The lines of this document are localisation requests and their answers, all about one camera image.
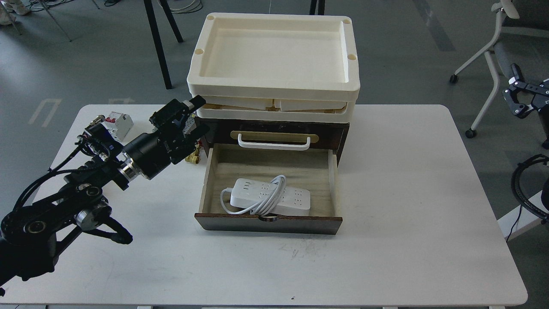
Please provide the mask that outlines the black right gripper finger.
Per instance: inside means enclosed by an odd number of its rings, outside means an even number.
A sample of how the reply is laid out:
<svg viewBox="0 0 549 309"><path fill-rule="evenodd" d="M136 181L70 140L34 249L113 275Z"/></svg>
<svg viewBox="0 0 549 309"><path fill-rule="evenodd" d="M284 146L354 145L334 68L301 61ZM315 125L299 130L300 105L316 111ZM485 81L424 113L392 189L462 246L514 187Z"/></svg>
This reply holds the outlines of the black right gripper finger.
<svg viewBox="0 0 549 309"><path fill-rule="evenodd" d="M540 112L549 104L549 79L539 84L525 82L520 67L511 64L512 78L509 79L509 86L502 95L508 104L513 115L518 118L527 117L533 110Z"/></svg>

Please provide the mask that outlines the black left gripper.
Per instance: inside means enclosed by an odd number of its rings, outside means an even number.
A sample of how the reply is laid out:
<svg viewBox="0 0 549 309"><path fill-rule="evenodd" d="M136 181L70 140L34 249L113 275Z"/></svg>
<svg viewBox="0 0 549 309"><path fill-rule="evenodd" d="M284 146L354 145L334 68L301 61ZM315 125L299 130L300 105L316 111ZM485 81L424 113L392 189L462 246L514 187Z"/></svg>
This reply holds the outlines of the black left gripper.
<svg viewBox="0 0 549 309"><path fill-rule="evenodd" d="M153 113L149 121L156 131L142 133L122 149L126 160L121 165L121 173L129 181L138 175L152 179L169 164L178 164L191 154L198 141L210 131L205 124L195 125L182 133L173 121L188 118L206 104L200 96L179 102L171 100L159 111Z"/></svg>

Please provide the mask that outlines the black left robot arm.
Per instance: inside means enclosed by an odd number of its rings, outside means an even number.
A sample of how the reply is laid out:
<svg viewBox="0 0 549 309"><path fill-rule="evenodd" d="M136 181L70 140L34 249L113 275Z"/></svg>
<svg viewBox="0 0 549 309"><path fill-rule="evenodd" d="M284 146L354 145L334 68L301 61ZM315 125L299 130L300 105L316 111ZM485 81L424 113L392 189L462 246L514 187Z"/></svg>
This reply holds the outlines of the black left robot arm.
<svg viewBox="0 0 549 309"><path fill-rule="evenodd" d="M54 271L60 254L81 233L130 244L129 231L111 217L102 188L115 182L125 190L137 176L152 179L169 164L192 154L208 126L189 133L187 119L206 104L202 96L171 100L149 119L155 130L121 145L94 123L79 135L76 148L57 167L32 182L1 221L1 284Z"/></svg>

